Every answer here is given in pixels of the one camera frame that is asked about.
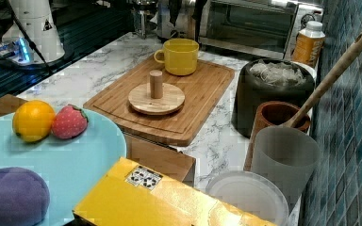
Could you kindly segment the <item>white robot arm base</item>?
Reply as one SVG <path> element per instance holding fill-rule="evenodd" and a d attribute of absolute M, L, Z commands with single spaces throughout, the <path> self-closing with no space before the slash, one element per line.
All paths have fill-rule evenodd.
<path fill-rule="evenodd" d="M 8 6 L 13 25 L 2 42 L 13 45 L 15 55 L 9 61 L 23 67 L 55 67 L 73 56 L 74 50 L 60 40 L 49 0 L 8 0 Z"/>

